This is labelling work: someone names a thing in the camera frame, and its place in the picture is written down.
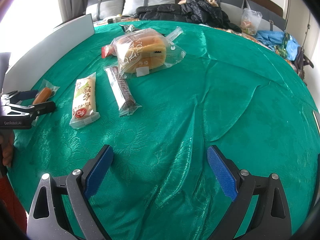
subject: red logo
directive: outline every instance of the red logo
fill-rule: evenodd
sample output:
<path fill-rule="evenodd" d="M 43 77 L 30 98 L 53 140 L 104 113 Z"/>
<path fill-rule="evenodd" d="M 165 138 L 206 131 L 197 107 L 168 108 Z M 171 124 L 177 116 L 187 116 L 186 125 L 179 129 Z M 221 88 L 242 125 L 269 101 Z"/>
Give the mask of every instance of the red logo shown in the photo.
<path fill-rule="evenodd" d="M 78 111 L 76 111 L 76 117 L 80 118 L 85 116 L 85 114 L 87 113 L 87 109 L 85 108 L 80 108 Z"/>

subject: bed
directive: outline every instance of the bed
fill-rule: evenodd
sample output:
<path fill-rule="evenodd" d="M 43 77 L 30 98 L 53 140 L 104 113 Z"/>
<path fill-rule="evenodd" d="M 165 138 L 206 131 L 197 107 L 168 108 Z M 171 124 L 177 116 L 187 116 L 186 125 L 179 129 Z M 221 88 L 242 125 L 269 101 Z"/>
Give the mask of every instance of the bed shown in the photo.
<path fill-rule="evenodd" d="M 52 98 L 57 111 L 40 117 L 31 130 L 15 131 L 9 176 L 25 209 L 43 173 L 66 175 L 109 144 L 113 163 L 89 202 L 112 239 L 206 239 L 231 202 L 206 160 L 215 144 L 240 169 L 279 175 L 295 232 L 310 207 L 320 152 L 312 114 L 317 108 L 302 80 L 279 55 L 233 33 L 169 21 L 132 24 L 164 34 L 180 26 L 183 33 L 174 42 L 185 58 L 129 79 L 142 107 L 121 118 L 103 70 L 116 59 L 102 59 L 100 50 L 123 34 L 118 24 L 96 27 L 54 64 L 34 88 L 42 79 L 60 86 Z M 74 130 L 69 122 L 76 79 L 94 72 L 101 117 Z M 256 201 L 237 236 L 246 231 Z"/>

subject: metal screw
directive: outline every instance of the metal screw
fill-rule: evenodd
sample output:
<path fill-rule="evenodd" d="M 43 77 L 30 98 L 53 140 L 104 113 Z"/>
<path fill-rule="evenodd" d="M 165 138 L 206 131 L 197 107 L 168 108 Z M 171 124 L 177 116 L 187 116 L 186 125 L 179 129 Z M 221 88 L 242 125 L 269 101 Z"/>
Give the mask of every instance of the metal screw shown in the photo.
<path fill-rule="evenodd" d="M 42 179 L 48 179 L 50 177 L 49 173 L 45 173 L 42 175 Z"/>
<path fill-rule="evenodd" d="M 248 176 L 249 175 L 249 171 L 247 171 L 247 170 L 241 170 L 240 173 L 241 173 L 242 176 Z"/>
<path fill-rule="evenodd" d="M 75 170 L 73 170 L 73 172 L 72 172 L 72 174 L 75 175 L 75 176 L 79 175 L 80 173 L 81 173 L 81 170 L 80 170 L 80 169 L 75 169 Z"/>
<path fill-rule="evenodd" d="M 272 177 L 273 179 L 279 179 L 279 176 L 278 176 L 277 174 L 275 174 L 275 173 L 272 173 L 272 174 L 271 174 L 271 177 Z"/>

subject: chocolate wafer package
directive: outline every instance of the chocolate wafer package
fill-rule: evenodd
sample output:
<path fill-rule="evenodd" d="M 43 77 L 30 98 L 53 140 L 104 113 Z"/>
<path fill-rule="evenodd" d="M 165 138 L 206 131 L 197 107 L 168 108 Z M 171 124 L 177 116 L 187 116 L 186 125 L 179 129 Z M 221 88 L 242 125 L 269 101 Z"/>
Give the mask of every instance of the chocolate wafer package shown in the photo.
<path fill-rule="evenodd" d="M 141 106 L 134 100 L 126 80 L 119 78 L 118 63 L 106 66 L 104 70 L 108 75 L 113 94 L 115 95 L 120 117 L 133 114 Z"/>
<path fill-rule="evenodd" d="M 96 109 L 95 87 L 96 73 L 77 80 L 70 121 L 72 128 L 82 128 L 100 118 Z"/>

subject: person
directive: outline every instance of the person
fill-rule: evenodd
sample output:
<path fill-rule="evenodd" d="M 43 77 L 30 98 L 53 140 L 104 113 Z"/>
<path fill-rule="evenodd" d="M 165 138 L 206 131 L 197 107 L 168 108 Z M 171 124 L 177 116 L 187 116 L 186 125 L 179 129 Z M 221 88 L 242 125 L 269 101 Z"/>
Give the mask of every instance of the person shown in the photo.
<path fill-rule="evenodd" d="M 0 134 L 0 144 L 3 145 L 4 137 Z M 9 141 L 2 148 L 2 164 L 7 167 L 11 167 L 13 152 L 14 152 L 14 132 L 11 131 L 9 135 Z M 8 210 L 9 214 L 20 227 L 20 229 L 26 233 L 27 231 L 27 215 L 19 199 L 15 195 L 9 179 L 7 176 L 0 179 L 0 202 Z"/>

